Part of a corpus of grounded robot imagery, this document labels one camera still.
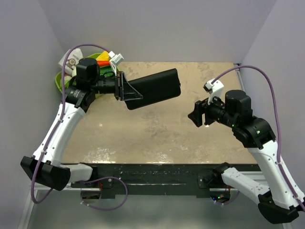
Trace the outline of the black zip tool case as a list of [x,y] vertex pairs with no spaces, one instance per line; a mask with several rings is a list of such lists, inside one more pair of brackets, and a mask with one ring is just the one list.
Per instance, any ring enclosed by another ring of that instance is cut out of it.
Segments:
[[131,80],[129,83],[143,96],[140,100],[126,101],[129,110],[172,99],[181,94],[181,84],[175,68]]

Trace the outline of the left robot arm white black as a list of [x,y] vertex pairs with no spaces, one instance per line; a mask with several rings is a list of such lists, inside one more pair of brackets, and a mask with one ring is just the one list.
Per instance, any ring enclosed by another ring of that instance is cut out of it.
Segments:
[[111,76],[101,76],[94,58],[83,58],[73,70],[72,79],[64,91],[64,100],[43,142],[31,157],[21,160],[21,167],[35,183],[55,190],[63,190],[68,183],[82,181],[88,187],[98,184],[99,176],[90,165],[62,165],[66,145],[79,121],[85,116],[96,94],[114,94],[116,100],[132,101],[143,96],[130,85],[117,66],[123,60],[115,55],[109,61]]

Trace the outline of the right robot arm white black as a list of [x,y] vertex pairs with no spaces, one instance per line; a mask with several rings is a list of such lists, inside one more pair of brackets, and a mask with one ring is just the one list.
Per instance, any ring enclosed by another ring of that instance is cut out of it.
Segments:
[[228,163],[222,163],[204,179],[208,186],[236,188],[250,198],[263,217],[272,224],[290,223],[299,216],[304,193],[298,188],[290,174],[288,181],[296,193],[292,193],[281,171],[287,172],[284,162],[277,160],[278,143],[269,123],[253,115],[251,98],[241,90],[230,90],[225,100],[214,97],[197,101],[188,118],[200,127],[214,122],[231,128],[235,138],[242,143],[256,160],[267,185],[262,185],[243,175]]

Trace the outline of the green plastic tray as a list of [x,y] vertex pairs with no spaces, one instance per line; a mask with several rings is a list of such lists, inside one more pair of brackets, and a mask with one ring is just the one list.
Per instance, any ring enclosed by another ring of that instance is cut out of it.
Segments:
[[[101,53],[94,53],[90,56],[88,56],[89,58],[94,58],[96,59]],[[112,68],[110,65],[108,66],[100,66],[100,79],[102,78],[108,78],[112,76]],[[56,76],[55,76],[55,84],[57,86],[57,88],[59,89],[60,92],[62,92],[62,88],[61,88],[61,72],[59,72]]]

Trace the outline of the orange toy carrot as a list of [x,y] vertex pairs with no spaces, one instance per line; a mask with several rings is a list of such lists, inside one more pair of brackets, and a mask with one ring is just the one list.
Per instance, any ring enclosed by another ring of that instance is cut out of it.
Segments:
[[97,60],[97,64],[99,66],[108,66],[110,65],[110,61],[101,61],[101,60]]

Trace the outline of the yellow toy pepper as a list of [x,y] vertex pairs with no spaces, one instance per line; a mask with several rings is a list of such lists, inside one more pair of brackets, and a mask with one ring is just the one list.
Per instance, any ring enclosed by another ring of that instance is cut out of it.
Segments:
[[109,61],[109,53],[107,51],[103,51],[97,58],[98,61]]

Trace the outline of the white paper bag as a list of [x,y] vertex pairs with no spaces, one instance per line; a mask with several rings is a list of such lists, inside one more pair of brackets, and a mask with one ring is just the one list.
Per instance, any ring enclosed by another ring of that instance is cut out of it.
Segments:
[[72,75],[73,70],[76,65],[79,63],[79,60],[83,58],[83,54],[80,48],[73,50],[65,62],[65,73],[68,75]]

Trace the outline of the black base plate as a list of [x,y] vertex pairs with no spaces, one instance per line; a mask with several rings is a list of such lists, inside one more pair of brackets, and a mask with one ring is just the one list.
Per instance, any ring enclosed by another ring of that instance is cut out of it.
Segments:
[[101,198],[115,195],[195,196],[208,198],[210,189],[224,189],[221,164],[92,164],[90,183],[74,182],[73,188],[101,191]]

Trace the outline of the aluminium frame rail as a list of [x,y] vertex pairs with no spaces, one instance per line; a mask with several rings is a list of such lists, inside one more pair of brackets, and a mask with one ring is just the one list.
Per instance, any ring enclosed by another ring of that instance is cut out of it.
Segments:
[[29,191],[17,229],[27,229],[28,228],[33,206],[34,206],[34,203],[31,198],[31,191]]

